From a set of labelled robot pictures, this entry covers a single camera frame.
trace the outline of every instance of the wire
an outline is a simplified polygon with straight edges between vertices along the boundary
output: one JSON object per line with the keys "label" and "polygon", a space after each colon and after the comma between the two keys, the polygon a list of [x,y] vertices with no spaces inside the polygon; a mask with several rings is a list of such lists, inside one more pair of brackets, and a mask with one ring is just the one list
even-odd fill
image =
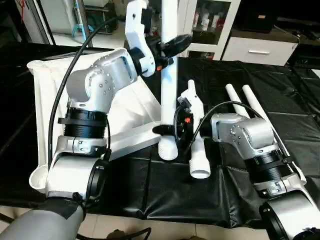
{"label": "wire", "polygon": [[110,125],[109,125],[109,120],[108,120],[108,116],[106,117],[106,126],[108,128],[108,147],[107,149],[110,150],[111,147],[111,134],[110,134]]}
{"label": "wire", "polygon": [[118,20],[121,19],[121,17],[112,17],[106,21],[104,21],[103,23],[101,23],[89,36],[88,38],[84,41],[84,43],[82,44],[82,46],[80,47],[80,49],[76,52],[72,62],[70,63],[70,66],[68,67],[67,71],[65,72],[65,75],[63,77],[63,80],[61,82],[61,85],[59,87],[59,90],[55,96],[55,100],[53,102],[53,106],[52,106],[52,110],[51,110],[51,115],[50,115],[50,121],[49,121],[49,130],[48,130],[48,167],[50,169],[51,166],[51,162],[52,162],[52,142],[53,142],[53,130],[54,130],[54,122],[55,122],[55,115],[57,112],[57,108],[59,105],[59,101],[61,98],[61,95],[64,91],[64,88],[66,86],[68,77],[71,74],[72,69],[74,68],[76,62],[78,61],[79,57],[81,56],[82,52],[84,51],[84,49],[86,48],[86,46],[88,45],[88,43],[91,41],[91,39],[97,34],[97,32],[105,25],[107,25],[108,23],[114,21],[114,20]]}
{"label": "wire", "polygon": [[[0,213],[0,220],[7,223],[7,224],[11,224],[15,219]],[[149,236],[151,234],[151,227],[147,227],[141,231],[137,231],[137,232],[125,235],[125,236],[118,237],[118,238],[107,238],[107,239],[108,240],[130,240],[132,238],[141,236],[142,234],[145,234],[145,233],[146,233],[146,235],[143,240],[147,240],[149,238]],[[81,234],[77,234],[76,238],[79,240],[105,240],[106,239],[106,238],[91,238],[91,237],[83,236]]]}
{"label": "wire", "polygon": [[[121,237],[117,237],[117,238],[107,238],[108,240],[131,240],[132,238],[141,236],[142,234],[145,234],[145,237],[143,238],[143,240],[147,240],[151,234],[151,227],[147,227],[141,231],[137,231],[135,233],[131,233],[128,235],[124,235]],[[91,237],[86,237],[86,236],[82,236],[81,234],[77,234],[76,238],[79,240],[106,240],[106,238],[91,238]]]}
{"label": "wire", "polygon": [[178,147],[178,143],[179,143],[179,139],[178,139],[178,116],[179,116],[179,112],[183,109],[184,107],[182,105],[179,105],[175,112],[174,112],[174,117],[173,117],[173,128],[174,128],[174,140],[175,140],[175,144]]}
{"label": "wire", "polygon": [[199,131],[200,131],[200,128],[202,126],[202,124],[204,124],[205,120],[208,118],[208,116],[213,113],[214,110],[216,110],[217,108],[223,106],[223,105],[228,105],[228,104],[235,104],[235,105],[239,105],[239,106],[242,106],[244,107],[245,109],[248,109],[250,110],[251,112],[253,112],[257,117],[259,118],[262,118],[263,117],[257,112],[255,111],[253,108],[249,107],[248,105],[244,104],[244,103],[241,103],[241,102],[238,102],[238,101],[225,101],[225,102],[222,102],[222,103],[219,103],[218,105],[215,105],[213,106],[205,115],[204,117],[201,119],[198,127],[196,128],[194,134],[193,134],[193,137],[188,145],[188,147],[186,148],[186,150],[184,151],[184,154],[186,155],[188,153],[188,151],[190,150],[192,144],[194,143],[195,139],[196,139],[196,136],[198,135]]}

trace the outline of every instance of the tiled floor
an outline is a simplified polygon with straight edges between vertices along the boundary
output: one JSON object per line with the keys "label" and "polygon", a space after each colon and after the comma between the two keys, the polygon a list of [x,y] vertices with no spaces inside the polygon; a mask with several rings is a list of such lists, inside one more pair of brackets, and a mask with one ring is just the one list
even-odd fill
{"label": "tiled floor", "polygon": [[[16,218],[29,209],[1,206],[0,213]],[[8,224],[0,221],[0,232]],[[225,229],[213,225],[201,225],[191,223],[140,220],[130,217],[105,216],[87,214],[80,226],[79,233],[91,238],[105,238],[116,229],[127,234],[151,227],[149,240],[181,240],[198,236],[206,240],[268,240],[265,230],[254,230],[246,227]]]}
{"label": "tiled floor", "polygon": [[[77,32],[75,37],[71,34],[53,33],[54,41],[57,45],[63,46],[81,46],[84,38],[80,32]],[[123,48],[125,43],[125,26],[119,23],[117,30],[112,35],[98,33],[92,39],[92,45],[95,48],[115,49]]]}

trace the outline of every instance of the black plastic sheet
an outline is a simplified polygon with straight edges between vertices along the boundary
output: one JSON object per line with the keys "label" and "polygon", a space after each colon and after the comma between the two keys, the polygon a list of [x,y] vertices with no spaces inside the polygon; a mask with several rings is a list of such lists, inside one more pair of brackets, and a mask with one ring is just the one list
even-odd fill
{"label": "black plastic sheet", "polygon": [[[38,156],[33,76],[25,66],[35,59],[76,50],[41,44],[0,49],[2,205],[35,207],[44,200],[28,183]],[[242,86],[249,84],[304,172],[306,188],[320,206],[320,79],[311,70],[186,58],[179,59],[178,68],[178,95],[193,79],[205,111],[229,100],[225,90],[228,83],[246,102]],[[159,101],[160,79],[160,73],[145,79]],[[232,105],[224,106],[219,112],[234,109]],[[164,162],[158,156],[157,145],[111,161],[103,196],[91,212],[225,228],[263,228],[258,213],[263,200],[255,192],[237,151],[210,139],[205,140],[205,150],[211,176],[200,180],[189,175],[188,158],[179,155],[174,161]]]}

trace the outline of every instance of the orange component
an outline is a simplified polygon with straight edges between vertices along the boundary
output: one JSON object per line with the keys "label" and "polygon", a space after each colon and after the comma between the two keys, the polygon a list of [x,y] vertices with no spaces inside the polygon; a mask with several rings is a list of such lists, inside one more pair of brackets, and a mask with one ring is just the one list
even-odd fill
{"label": "orange component", "polygon": [[191,122],[191,119],[190,119],[190,117],[186,117],[186,118],[184,119],[184,121],[185,121],[187,124],[189,124],[189,123]]}

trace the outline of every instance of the white plastic tray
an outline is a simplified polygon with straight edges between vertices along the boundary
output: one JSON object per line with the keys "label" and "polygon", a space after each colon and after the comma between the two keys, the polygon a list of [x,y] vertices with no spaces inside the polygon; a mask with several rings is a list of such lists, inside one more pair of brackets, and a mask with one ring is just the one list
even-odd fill
{"label": "white plastic tray", "polygon": [[[88,68],[104,55],[106,52],[81,56],[73,71]],[[48,127],[51,109],[72,59],[69,57],[50,61],[35,60],[27,64],[34,77],[38,141],[38,167],[30,175],[29,184],[41,193],[44,193],[48,175]],[[58,136],[64,133],[64,126],[58,124],[58,118],[65,116],[67,101],[68,94],[64,90],[53,126],[53,152]],[[154,134],[152,128],[160,124],[161,105],[140,77],[135,83],[116,93],[108,120],[112,136],[111,160],[156,144],[160,140],[160,136]]]}

